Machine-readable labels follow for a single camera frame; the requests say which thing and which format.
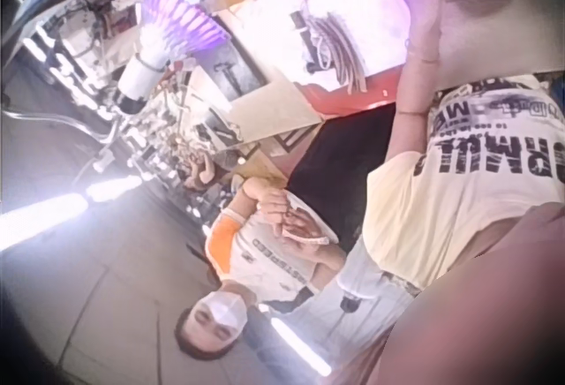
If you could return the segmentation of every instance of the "purple light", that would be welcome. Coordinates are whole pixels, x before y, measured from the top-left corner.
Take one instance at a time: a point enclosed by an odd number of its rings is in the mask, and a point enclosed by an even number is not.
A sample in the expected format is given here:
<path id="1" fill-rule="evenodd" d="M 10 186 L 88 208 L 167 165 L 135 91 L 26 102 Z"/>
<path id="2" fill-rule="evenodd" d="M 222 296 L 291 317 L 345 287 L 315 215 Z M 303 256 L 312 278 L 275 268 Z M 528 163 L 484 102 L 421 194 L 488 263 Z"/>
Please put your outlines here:
<path id="1" fill-rule="evenodd" d="M 142 18 L 172 55 L 210 49 L 230 39 L 200 6 L 185 0 L 143 0 Z"/>

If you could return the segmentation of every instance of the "eye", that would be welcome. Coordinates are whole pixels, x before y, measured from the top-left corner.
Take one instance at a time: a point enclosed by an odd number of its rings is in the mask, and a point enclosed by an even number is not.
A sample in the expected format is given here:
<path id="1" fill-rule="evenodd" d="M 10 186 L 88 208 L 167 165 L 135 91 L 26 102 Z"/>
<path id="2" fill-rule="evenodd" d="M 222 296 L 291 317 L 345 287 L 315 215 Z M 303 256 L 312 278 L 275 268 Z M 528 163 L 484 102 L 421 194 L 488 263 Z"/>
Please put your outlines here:
<path id="1" fill-rule="evenodd" d="M 228 341 L 231 338 L 231 331 L 223 326 L 218 326 L 215 329 L 215 335 L 222 341 Z"/>
<path id="2" fill-rule="evenodd" d="M 196 312 L 194 314 L 194 320 L 196 320 L 200 325 L 205 325 L 209 323 L 212 319 L 210 315 L 206 312 Z"/>

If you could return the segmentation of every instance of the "orange sleeve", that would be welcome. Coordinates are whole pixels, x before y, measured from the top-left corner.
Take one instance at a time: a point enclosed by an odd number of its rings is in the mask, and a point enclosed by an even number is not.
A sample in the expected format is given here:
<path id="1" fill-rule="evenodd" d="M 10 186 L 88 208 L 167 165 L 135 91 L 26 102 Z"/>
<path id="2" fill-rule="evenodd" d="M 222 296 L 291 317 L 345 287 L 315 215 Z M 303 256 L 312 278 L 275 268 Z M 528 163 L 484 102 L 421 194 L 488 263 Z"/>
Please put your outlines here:
<path id="1" fill-rule="evenodd" d="M 206 256 L 214 266 L 218 276 L 227 275 L 230 272 L 232 242 L 240 229 L 240 223 L 231 217 L 222 215 L 215 223 L 210 237 L 207 239 Z"/>

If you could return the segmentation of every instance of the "black skirt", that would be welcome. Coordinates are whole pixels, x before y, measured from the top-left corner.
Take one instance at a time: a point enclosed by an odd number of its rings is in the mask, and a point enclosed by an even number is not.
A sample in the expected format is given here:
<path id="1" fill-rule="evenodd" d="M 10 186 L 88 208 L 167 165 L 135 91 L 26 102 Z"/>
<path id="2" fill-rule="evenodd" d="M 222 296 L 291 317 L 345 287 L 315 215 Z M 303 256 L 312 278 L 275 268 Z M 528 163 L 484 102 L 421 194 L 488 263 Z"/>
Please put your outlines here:
<path id="1" fill-rule="evenodd" d="M 365 216 L 367 175 L 387 155 L 394 104 L 326 122 L 290 175 L 287 189 L 334 230 L 349 252 Z"/>

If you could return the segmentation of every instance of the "white face mask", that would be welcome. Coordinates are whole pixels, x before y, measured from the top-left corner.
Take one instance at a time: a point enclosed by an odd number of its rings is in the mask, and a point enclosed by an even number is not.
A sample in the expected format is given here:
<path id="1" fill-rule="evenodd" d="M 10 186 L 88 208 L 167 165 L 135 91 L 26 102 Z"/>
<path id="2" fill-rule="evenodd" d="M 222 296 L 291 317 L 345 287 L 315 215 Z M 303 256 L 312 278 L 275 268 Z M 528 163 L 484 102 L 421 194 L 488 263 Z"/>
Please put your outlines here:
<path id="1" fill-rule="evenodd" d="M 216 323 L 234 328 L 238 333 L 244 329 L 247 306 L 240 295 L 226 291 L 210 292 L 200 303 L 208 307 Z"/>

